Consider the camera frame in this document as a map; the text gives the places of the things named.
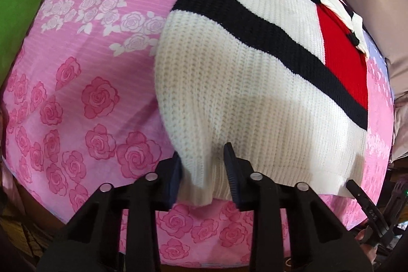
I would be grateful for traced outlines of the white red black knit sweater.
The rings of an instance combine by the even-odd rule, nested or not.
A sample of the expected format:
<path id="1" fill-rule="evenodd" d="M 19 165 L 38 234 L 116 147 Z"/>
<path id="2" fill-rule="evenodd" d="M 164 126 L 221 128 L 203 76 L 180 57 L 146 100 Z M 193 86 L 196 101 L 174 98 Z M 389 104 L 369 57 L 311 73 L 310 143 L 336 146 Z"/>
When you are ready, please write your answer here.
<path id="1" fill-rule="evenodd" d="M 277 183 L 348 197 L 368 131 L 362 18 L 341 0 L 177 0 L 155 58 L 180 199 L 226 200 L 223 147 Z"/>

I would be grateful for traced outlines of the pink floral bed sheet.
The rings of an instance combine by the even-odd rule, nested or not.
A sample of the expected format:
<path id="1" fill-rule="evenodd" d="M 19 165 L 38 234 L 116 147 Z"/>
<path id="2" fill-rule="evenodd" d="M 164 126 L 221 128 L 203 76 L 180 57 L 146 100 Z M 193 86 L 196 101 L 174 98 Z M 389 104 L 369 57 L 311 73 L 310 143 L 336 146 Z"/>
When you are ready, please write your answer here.
<path id="1" fill-rule="evenodd" d="M 161 261 L 245 266 L 254 219 L 231 201 L 226 143 L 277 183 L 310 184 L 347 228 L 363 219 L 347 179 L 380 196 L 393 99 L 341 0 L 44 0 L 28 22 L 1 103 L 6 165 L 63 221 L 177 152 Z"/>

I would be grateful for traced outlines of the green cloth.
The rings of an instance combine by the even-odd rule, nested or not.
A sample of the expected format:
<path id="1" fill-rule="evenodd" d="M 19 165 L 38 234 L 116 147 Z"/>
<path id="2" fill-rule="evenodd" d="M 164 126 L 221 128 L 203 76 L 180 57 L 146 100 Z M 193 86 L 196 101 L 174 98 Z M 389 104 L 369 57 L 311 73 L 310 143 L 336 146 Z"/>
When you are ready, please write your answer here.
<path id="1" fill-rule="evenodd" d="M 5 81 L 42 0 L 1 0 L 1 81 Z"/>

